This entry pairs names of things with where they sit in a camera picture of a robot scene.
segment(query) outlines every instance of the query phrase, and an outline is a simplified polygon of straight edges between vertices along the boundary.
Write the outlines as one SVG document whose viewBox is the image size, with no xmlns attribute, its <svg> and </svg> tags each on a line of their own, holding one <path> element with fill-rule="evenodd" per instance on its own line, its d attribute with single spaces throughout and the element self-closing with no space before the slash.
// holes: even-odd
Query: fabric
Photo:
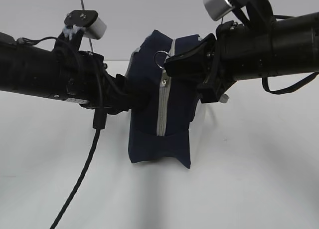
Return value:
<svg viewBox="0 0 319 229">
<path fill-rule="evenodd" d="M 150 95 L 148 105 L 132 110 L 129 157 L 132 163 L 175 157 L 190 168 L 189 124 L 199 100 L 196 85 L 167 78 L 154 61 L 158 51 L 180 54 L 199 44 L 199 35 L 172 40 L 155 30 L 131 58 L 127 77 Z M 165 54 L 157 55 L 163 65 Z"/>
</svg>

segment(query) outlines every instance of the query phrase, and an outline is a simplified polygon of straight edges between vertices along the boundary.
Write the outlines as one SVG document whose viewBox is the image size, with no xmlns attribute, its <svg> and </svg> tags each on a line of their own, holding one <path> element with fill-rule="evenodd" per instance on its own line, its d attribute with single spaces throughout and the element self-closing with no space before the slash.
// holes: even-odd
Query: zipper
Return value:
<svg viewBox="0 0 319 229">
<path fill-rule="evenodd" d="M 174 39 L 169 51 L 170 56 L 175 55 L 176 40 Z M 162 77 L 159 85 L 159 112 L 157 123 L 157 136 L 164 137 L 166 132 L 167 123 L 167 105 L 171 86 L 171 77 L 168 76 L 166 70 L 163 70 Z"/>
</svg>

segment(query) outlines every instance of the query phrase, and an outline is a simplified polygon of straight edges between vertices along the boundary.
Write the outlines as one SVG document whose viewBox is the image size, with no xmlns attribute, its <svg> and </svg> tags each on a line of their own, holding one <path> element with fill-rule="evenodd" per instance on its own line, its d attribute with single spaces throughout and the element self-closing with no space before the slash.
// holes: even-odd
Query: wire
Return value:
<svg viewBox="0 0 319 229">
<path fill-rule="evenodd" d="M 123 96 L 127 96 L 126 93 L 122 92 L 118 86 L 114 83 L 114 81 L 112 80 L 111 76 L 107 73 L 107 71 L 105 71 L 103 69 L 103 74 L 106 78 L 106 80 L 108 81 L 108 83 L 111 85 L 111 87 L 115 90 L 116 93 L 118 93 L 119 95 L 123 95 Z"/>
<path fill-rule="evenodd" d="M 92 143 L 92 147 L 91 147 L 91 150 L 90 150 L 90 153 L 89 153 L 89 156 L 85 162 L 85 165 L 82 169 L 82 172 L 80 174 L 80 177 L 78 179 L 78 181 L 76 182 L 71 194 L 69 195 L 69 197 L 67 198 L 66 202 L 64 203 L 61 211 L 59 212 L 58 216 L 56 217 L 56 219 L 54 220 L 52 226 L 50 227 L 50 229 L 55 229 L 56 226 L 58 225 L 58 223 L 60 222 L 63 214 L 65 213 L 66 209 L 68 208 L 68 206 L 70 205 L 72 199 L 74 198 L 76 192 L 78 191 L 84 177 L 85 177 L 85 174 L 86 172 L 88 171 L 88 168 L 90 166 L 90 163 L 92 161 L 92 158 L 93 158 L 93 155 L 94 155 L 94 152 L 95 152 L 95 149 L 96 149 L 96 146 L 98 144 L 98 141 L 99 141 L 99 137 L 100 137 L 100 132 L 101 130 L 100 129 L 97 129 L 95 131 L 95 135 L 94 135 L 94 140 L 93 140 L 93 143 Z"/>
<path fill-rule="evenodd" d="M 274 15 L 276 19 L 289 19 L 293 18 L 293 16 L 286 16 L 286 15 Z"/>
<path fill-rule="evenodd" d="M 84 2 L 83 2 L 83 0 L 80 0 L 80 1 L 81 1 L 82 9 L 85 10 L 85 9 L 84 9 Z M 90 42 L 91 51 L 93 52 L 93 45 L 92 45 L 92 40 L 91 40 L 91 38 L 89 38 L 89 42 Z"/>
<path fill-rule="evenodd" d="M 62 43 L 62 44 L 64 44 L 65 46 L 67 46 L 69 48 L 69 50 L 72 52 L 72 54 L 73 54 L 73 56 L 74 56 L 74 58 L 76 60 L 77 67 L 79 69 L 79 73 L 84 78 L 84 68 L 83 68 L 81 60 L 79 58 L 79 55 L 68 42 L 65 42 L 65 41 L 63 41 L 63 40 L 61 40 L 59 38 L 52 37 L 52 36 L 45 37 L 45 38 L 38 39 L 38 40 L 29 39 L 29 38 L 20 38 L 20 39 L 17 40 L 17 42 L 20 43 L 20 44 L 26 45 L 26 46 L 35 46 L 35 45 L 37 45 L 37 44 L 39 44 L 39 43 L 41 43 L 41 42 L 43 42 L 45 40 L 49 40 L 49 39 L 54 39 L 57 42 Z"/>
<path fill-rule="evenodd" d="M 96 60 L 92 57 L 92 61 L 95 64 L 95 75 L 96 75 L 96 80 L 97 80 L 97 84 L 98 84 L 98 91 L 99 91 L 99 108 L 95 110 L 95 114 L 94 114 L 94 121 L 99 122 L 100 118 L 103 117 L 101 114 L 103 114 L 103 91 L 102 91 L 102 82 L 101 82 L 101 77 L 100 77 L 100 72 L 99 72 L 99 68 L 98 68 L 98 64 L 96 62 Z M 88 168 L 92 162 L 92 158 L 93 155 L 95 153 L 98 141 L 99 141 L 99 137 L 100 137 L 100 133 L 101 133 L 101 129 L 98 128 L 95 131 L 95 136 L 94 136 L 94 140 L 90 149 L 90 153 L 89 156 L 84 164 L 84 167 L 82 169 L 82 172 L 72 190 L 72 192 L 70 193 L 69 197 L 67 198 L 66 202 L 64 203 L 62 209 L 60 210 L 58 216 L 56 217 L 56 219 L 54 220 L 52 226 L 50 227 L 50 229 L 55 229 L 56 226 L 58 225 L 58 223 L 60 222 L 61 218 L 63 217 L 65 211 L 67 210 L 68 206 L 70 205 L 72 199 L 74 198 L 76 192 L 78 191 L 79 187 L 81 186 L 81 183 L 88 171 Z"/>
<path fill-rule="evenodd" d="M 296 92 L 297 90 L 301 89 L 302 87 L 306 86 L 309 84 L 311 81 L 313 81 L 319 73 L 312 73 L 308 77 L 300 80 L 298 83 L 295 83 L 294 85 L 284 88 L 281 90 L 276 90 L 276 91 L 271 91 L 269 89 L 269 84 L 268 84 L 268 78 L 263 78 L 263 88 L 266 92 L 272 93 L 272 94 L 277 94 L 277 95 L 282 95 L 282 94 L 287 94 L 287 93 L 293 93 Z"/>
</svg>

